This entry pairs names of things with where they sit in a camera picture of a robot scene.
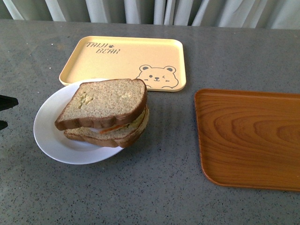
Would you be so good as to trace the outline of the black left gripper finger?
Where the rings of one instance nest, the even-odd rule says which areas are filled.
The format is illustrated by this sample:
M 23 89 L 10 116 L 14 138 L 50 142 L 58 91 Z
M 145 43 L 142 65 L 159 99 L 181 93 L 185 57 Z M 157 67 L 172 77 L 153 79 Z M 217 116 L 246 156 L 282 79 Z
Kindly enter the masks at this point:
M 0 111 L 13 108 L 18 104 L 17 98 L 0 95 Z
M 0 120 L 0 130 L 5 129 L 8 126 L 6 121 Z

